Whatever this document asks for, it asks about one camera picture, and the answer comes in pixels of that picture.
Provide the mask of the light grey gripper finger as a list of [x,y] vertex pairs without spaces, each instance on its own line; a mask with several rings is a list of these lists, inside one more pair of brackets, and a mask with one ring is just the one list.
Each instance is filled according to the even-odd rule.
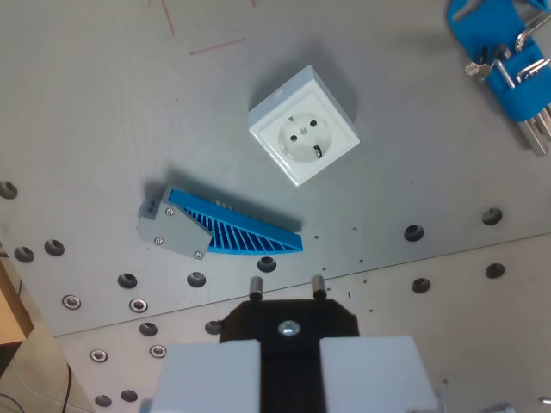
[[256,340],[177,344],[168,349],[152,412],[258,412],[261,345]]
[[328,412],[438,412],[439,403],[410,336],[320,341]]

